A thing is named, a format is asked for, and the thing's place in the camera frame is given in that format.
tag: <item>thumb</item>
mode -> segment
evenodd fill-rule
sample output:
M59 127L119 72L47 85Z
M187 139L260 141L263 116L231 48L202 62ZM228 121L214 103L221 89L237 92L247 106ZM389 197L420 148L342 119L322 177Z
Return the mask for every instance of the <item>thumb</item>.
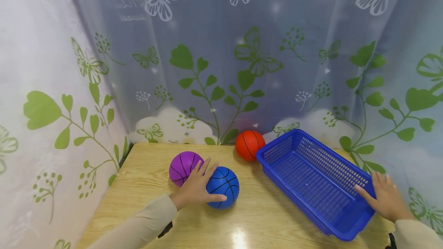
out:
M355 189L356 191L363 197L364 200L366 200L366 202L368 202L368 204L373 208L376 209L377 203L378 201L376 199L374 199L372 196L370 196L370 194L368 194L367 191L365 191L362 187L360 187L359 185L355 185Z
M209 202L224 202L228 200L228 198L223 194L209 194L207 203Z

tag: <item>blue plastic basket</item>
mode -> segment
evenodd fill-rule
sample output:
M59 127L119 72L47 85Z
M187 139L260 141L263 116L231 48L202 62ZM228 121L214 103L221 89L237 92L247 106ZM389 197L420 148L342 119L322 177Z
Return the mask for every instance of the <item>blue plastic basket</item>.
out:
M324 234L351 241L374 215L354 188L375 196L371 176L302 130L276 138L256 156L263 172Z

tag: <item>ball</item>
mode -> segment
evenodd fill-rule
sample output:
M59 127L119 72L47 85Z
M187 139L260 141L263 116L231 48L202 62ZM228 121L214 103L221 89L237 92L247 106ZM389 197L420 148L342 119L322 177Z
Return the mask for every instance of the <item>ball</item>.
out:
M255 161L255 154L263 146L265 146L265 139L256 131L242 132L235 140L235 149L238 155L246 161Z
M192 151L181 152L172 160L169 166L169 179L178 187L181 187L190 176L198 161L203 159Z
M219 166L212 174L206 185L210 194L224 194L228 199L224 202L210 202L208 205L215 209L227 209L237 200L240 184L236 174L229 168Z

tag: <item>table surface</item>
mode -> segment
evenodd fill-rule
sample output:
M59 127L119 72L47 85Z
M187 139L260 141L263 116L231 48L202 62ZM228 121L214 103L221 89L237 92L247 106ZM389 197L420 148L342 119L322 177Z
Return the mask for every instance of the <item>table surface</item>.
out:
M376 214L352 242L326 236L263 174L258 162L239 158L233 146L136 144L106 193L77 248L87 248L101 235L136 214L155 198L177 187L169 180L171 160L183 151L210 156L233 170L240 182L237 202L230 209L207 205L181 210L174 227L145 248L172 249L382 249L391 222ZM346 152L336 150L349 159Z

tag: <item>child's hand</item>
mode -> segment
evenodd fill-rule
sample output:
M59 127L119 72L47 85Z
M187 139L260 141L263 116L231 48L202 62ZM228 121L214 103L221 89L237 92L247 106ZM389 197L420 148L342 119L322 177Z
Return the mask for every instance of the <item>child's hand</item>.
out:
M384 177L378 172L373 172L372 183L377 199L372 198L367 191L358 185L355 186L355 189L379 215L394 223L397 220L415 219L389 175Z
M202 204L208 202L222 202L226 201L227 197L223 194L209 194L206 191L206 184L208 184L209 178L216 170L218 163L215 163L210 169L207 170L211 158L208 158L201 166L201 161L198 161L197 165L191 172L189 178L182 185L182 187L171 194L172 202L180 211L189 204Z

